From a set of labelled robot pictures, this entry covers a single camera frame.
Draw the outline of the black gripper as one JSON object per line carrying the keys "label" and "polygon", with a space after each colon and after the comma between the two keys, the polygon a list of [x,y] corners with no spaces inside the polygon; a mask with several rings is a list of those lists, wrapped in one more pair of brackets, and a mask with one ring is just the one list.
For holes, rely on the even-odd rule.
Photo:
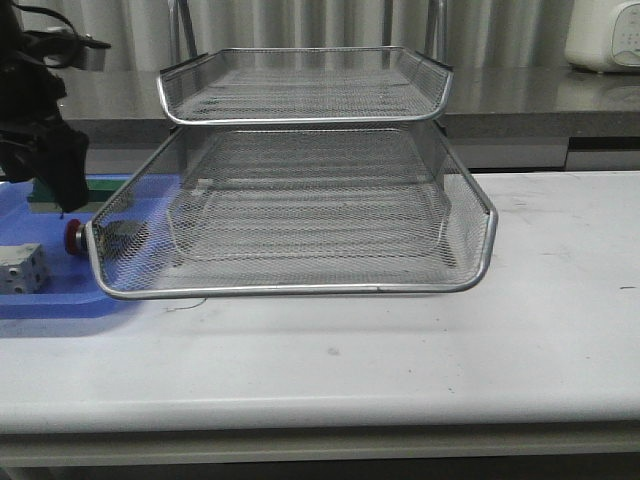
{"label": "black gripper", "polygon": [[63,80],[42,63],[17,51],[1,56],[1,166],[11,180],[86,187],[89,138],[63,120],[65,96]]}

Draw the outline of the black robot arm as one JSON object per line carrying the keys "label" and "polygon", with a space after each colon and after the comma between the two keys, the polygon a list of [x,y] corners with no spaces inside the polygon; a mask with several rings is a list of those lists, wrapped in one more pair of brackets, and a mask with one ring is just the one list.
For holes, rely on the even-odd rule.
{"label": "black robot arm", "polygon": [[102,70],[110,48],[51,9],[1,3],[1,178],[39,180],[64,212],[89,201],[89,137],[63,119],[66,85],[54,72]]}

